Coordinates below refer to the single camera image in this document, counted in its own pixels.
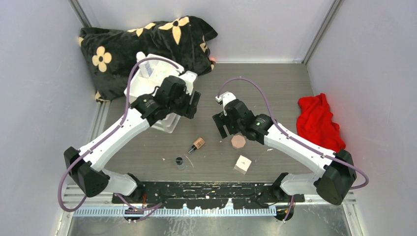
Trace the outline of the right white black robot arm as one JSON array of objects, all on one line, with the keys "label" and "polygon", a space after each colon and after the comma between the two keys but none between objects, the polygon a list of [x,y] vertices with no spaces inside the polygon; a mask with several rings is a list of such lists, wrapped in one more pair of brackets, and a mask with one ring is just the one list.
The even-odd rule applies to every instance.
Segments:
[{"label": "right white black robot arm", "polygon": [[222,138],[240,133],[248,140],[279,150],[311,170],[310,174],[281,173],[271,187],[279,202],[291,196],[317,194],[333,205],[340,205],[357,175],[349,152],[334,152],[289,131],[266,114],[254,115],[233,94],[215,98],[223,110],[213,115]]}]

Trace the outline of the pink octagonal compact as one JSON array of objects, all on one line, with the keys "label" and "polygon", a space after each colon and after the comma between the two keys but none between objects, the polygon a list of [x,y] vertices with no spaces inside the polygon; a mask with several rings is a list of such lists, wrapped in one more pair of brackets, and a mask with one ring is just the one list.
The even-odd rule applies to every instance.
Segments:
[{"label": "pink octagonal compact", "polygon": [[231,138],[231,145],[236,150],[242,149],[246,145],[246,139],[242,135],[235,135]]}]

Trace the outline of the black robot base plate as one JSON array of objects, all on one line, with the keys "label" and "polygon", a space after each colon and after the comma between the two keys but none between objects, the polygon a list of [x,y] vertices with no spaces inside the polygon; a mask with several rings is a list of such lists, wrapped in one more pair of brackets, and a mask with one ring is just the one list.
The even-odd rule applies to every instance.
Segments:
[{"label": "black robot base plate", "polygon": [[257,204],[289,203],[288,195],[278,197],[272,183],[263,182],[143,182],[143,196],[137,203],[147,207],[168,199],[246,198]]}]

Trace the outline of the white plastic bottle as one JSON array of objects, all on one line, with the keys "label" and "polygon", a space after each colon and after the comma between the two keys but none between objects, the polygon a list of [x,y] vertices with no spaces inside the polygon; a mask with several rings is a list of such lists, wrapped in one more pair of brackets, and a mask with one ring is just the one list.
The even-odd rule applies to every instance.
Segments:
[{"label": "white plastic bottle", "polygon": [[[145,53],[143,53],[143,52],[138,52],[136,54],[137,62],[139,62],[143,59],[148,59],[148,58],[150,58],[150,56],[145,55]],[[154,71],[153,67],[154,67],[154,65],[153,65],[153,62],[151,60],[147,60],[147,61],[142,62],[139,65],[139,70],[140,70],[141,76],[146,78],[146,79],[149,79],[151,77],[153,71]]]}]

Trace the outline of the white plastic drawer organizer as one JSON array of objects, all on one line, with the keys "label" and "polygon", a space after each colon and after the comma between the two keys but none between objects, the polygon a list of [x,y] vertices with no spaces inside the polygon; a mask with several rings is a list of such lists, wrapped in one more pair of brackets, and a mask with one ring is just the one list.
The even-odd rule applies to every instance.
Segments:
[{"label": "white plastic drawer organizer", "polygon": [[133,103],[140,95],[151,93],[156,86],[160,86],[163,82],[163,79],[173,75],[178,76],[181,72],[184,71],[184,68],[167,58],[158,56],[155,54],[148,54],[154,65],[154,71],[149,79],[146,79],[141,76],[140,70],[138,69],[130,82],[130,90],[124,91],[125,95],[129,97],[129,103]]}]

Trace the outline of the red cloth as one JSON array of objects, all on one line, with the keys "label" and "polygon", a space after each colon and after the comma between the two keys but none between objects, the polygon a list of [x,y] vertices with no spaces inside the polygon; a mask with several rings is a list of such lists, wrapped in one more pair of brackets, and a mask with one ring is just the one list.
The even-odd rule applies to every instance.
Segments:
[{"label": "red cloth", "polygon": [[335,152],[346,148],[339,124],[332,121],[333,113],[324,93],[302,97],[298,106],[300,115],[296,127],[299,136]]}]

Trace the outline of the white cube box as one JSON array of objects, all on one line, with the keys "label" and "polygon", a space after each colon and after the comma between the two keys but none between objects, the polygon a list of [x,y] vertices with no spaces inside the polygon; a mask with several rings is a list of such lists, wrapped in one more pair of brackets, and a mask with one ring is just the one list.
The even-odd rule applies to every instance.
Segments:
[{"label": "white cube box", "polygon": [[243,155],[240,155],[234,165],[234,170],[237,170],[238,172],[245,175],[251,164],[252,164],[252,161],[250,159],[248,159],[247,157]]}]

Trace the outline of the black floral plush blanket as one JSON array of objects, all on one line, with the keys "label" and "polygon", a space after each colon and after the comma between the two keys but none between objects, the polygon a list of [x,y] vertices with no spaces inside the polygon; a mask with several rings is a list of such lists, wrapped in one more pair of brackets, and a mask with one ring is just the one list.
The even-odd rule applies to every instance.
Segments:
[{"label": "black floral plush blanket", "polygon": [[215,60],[210,57],[207,42],[217,36],[205,20],[183,16],[129,30],[82,28],[78,45],[92,75],[95,100],[99,102],[124,95],[138,52],[165,57],[197,75],[211,72]]}]

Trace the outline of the small green circuit board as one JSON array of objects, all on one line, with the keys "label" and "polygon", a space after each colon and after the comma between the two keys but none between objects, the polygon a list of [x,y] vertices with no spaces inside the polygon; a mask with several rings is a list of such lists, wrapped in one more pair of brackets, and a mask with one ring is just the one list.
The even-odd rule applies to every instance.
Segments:
[{"label": "small green circuit board", "polygon": [[128,207],[125,211],[124,211],[124,215],[143,215],[144,211],[142,210],[137,210],[135,208],[131,208]]}]

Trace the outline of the clear jar black lid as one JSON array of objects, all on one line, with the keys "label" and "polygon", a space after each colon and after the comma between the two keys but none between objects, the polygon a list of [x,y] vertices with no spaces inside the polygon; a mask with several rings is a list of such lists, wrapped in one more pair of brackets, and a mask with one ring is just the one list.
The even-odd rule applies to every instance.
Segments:
[{"label": "clear jar black lid", "polygon": [[179,170],[184,170],[186,165],[184,164],[183,158],[182,157],[177,157],[175,159],[176,162],[176,166]]}]

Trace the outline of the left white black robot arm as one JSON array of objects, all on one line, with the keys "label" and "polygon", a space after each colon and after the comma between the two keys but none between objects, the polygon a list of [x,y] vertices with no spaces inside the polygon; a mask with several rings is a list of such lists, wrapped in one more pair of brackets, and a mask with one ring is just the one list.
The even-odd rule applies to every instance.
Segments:
[{"label": "left white black robot arm", "polygon": [[119,174],[104,167],[123,146],[169,114],[194,117],[200,93],[194,91],[195,73],[170,75],[160,84],[135,82],[140,93],[128,101],[125,114],[95,140],[79,149],[69,147],[64,158],[69,175],[87,197],[102,192],[124,195],[132,203],[143,198],[143,188],[132,174]]}]

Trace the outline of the aluminium frame rail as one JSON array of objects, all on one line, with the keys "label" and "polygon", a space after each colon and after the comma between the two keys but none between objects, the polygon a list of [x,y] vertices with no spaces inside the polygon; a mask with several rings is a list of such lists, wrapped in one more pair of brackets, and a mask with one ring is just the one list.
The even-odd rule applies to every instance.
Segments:
[{"label": "aluminium frame rail", "polygon": [[246,198],[225,199],[168,199],[156,210],[146,208],[143,215],[124,215],[128,208],[141,208],[142,204],[127,205],[122,201],[113,203],[114,194],[102,193],[86,198],[74,212],[81,217],[125,217],[129,221],[138,220],[146,215],[150,217],[244,217],[284,215],[288,203],[257,204]]}]

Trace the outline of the tan foundation bottle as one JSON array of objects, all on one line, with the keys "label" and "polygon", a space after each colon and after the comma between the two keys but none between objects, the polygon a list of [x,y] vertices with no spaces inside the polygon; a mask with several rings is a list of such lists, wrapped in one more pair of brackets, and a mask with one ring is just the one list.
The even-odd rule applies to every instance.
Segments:
[{"label": "tan foundation bottle", "polygon": [[188,151],[188,154],[192,154],[194,151],[200,149],[205,143],[206,143],[205,140],[202,137],[199,137],[191,145],[191,147]]}]

